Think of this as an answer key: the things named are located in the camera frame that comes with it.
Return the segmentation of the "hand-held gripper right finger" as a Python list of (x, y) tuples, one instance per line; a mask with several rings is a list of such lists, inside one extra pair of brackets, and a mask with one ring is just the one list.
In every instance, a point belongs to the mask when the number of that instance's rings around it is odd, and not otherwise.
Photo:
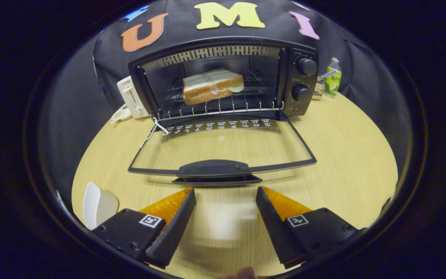
[(312, 210), (264, 186), (257, 190), (256, 203), (275, 253), (287, 269), (341, 251), (364, 231), (328, 208)]

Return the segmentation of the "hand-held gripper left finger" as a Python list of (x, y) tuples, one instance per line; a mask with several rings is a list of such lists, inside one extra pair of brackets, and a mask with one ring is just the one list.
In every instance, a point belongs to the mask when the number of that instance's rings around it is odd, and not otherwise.
[(184, 235), (196, 205), (193, 188), (186, 188), (140, 211), (122, 209), (93, 232), (130, 258), (165, 269)]

